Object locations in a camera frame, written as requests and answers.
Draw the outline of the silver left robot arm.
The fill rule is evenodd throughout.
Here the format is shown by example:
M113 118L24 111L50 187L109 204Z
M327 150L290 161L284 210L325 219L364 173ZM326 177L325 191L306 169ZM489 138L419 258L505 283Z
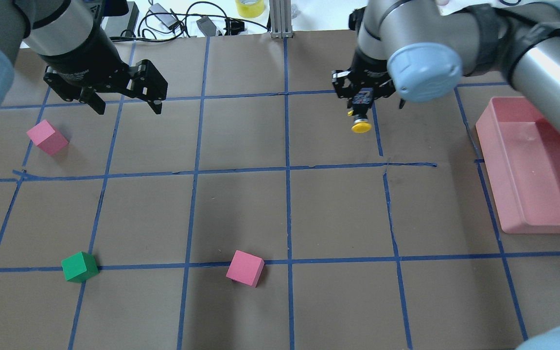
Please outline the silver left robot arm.
M13 85L22 44L47 68L44 81L62 100L105 112L102 93L147 102L162 113L168 82L151 60L130 66L81 0L0 0L0 107Z

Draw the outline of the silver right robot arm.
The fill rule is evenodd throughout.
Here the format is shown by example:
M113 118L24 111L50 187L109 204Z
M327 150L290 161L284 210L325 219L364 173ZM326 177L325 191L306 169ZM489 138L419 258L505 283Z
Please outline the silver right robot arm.
M476 4L443 16L433 0L371 0L350 16L351 66L332 86L362 121L377 98L422 103L497 70L560 133L560 1Z

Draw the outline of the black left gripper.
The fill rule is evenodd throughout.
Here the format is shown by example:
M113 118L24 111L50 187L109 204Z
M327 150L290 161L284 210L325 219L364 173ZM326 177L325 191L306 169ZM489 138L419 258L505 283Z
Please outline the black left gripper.
M62 73L48 66L44 81L65 101L87 102L98 115L105 114L106 103L100 93L117 93L149 102L151 110L162 113L167 97L168 82L151 60L143 59L133 66L125 63L117 67Z

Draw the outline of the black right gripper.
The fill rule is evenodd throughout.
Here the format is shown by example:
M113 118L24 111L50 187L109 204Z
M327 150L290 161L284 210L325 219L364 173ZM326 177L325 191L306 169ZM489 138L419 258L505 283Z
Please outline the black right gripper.
M352 101L363 89L371 89L373 100L391 97L395 84L387 71L387 60L355 53L346 70L332 71L332 86L338 98Z

